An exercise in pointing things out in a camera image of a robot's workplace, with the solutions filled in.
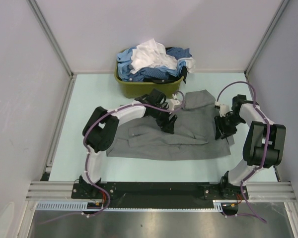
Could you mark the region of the grey long sleeve shirt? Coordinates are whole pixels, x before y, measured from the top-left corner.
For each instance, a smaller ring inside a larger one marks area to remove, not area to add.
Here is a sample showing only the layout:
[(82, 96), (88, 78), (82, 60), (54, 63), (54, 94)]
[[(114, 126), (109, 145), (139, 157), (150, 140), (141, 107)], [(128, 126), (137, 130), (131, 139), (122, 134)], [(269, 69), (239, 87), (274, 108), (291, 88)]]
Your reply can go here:
[(216, 139), (215, 100), (207, 90), (187, 93), (184, 108), (176, 113), (174, 134), (161, 131), (152, 117), (119, 126), (107, 156), (180, 161), (230, 155), (234, 138)]

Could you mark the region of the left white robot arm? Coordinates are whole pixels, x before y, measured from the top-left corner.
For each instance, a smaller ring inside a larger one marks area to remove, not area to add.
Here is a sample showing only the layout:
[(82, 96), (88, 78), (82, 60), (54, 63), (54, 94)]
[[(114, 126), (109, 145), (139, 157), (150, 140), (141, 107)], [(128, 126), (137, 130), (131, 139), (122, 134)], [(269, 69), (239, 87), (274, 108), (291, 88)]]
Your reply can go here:
[(175, 113), (183, 107), (182, 99), (174, 93), (170, 100), (157, 89), (149, 94), (135, 98), (131, 103), (120, 106), (114, 110), (97, 107), (88, 122), (82, 135), (83, 145), (87, 149), (87, 158), (82, 172), (82, 179), (86, 182), (83, 193), (89, 198), (95, 198), (100, 192), (101, 164), (106, 155), (106, 150), (112, 145), (119, 126), (143, 117), (152, 117), (161, 131), (173, 134), (174, 124), (177, 120)]

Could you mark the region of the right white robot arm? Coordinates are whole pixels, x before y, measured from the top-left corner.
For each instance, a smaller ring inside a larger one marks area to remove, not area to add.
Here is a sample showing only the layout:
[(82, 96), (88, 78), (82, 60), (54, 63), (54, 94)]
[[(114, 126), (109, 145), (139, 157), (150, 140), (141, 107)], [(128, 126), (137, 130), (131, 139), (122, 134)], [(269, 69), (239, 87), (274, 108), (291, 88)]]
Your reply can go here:
[(241, 161), (227, 171), (220, 181), (220, 195), (231, 199), (237, 193), (237, 186), (245, 186), (256, 173), (281, 163), (286, 127), (268, 119), (260, 106), (247, 100), (245, 95), (235, 96), (231, 107), (216, 101), (215, 108), (219, 111), (219, 115), (214, 118), (216, 140), (236, 134), (239, 124), (249, 126)]

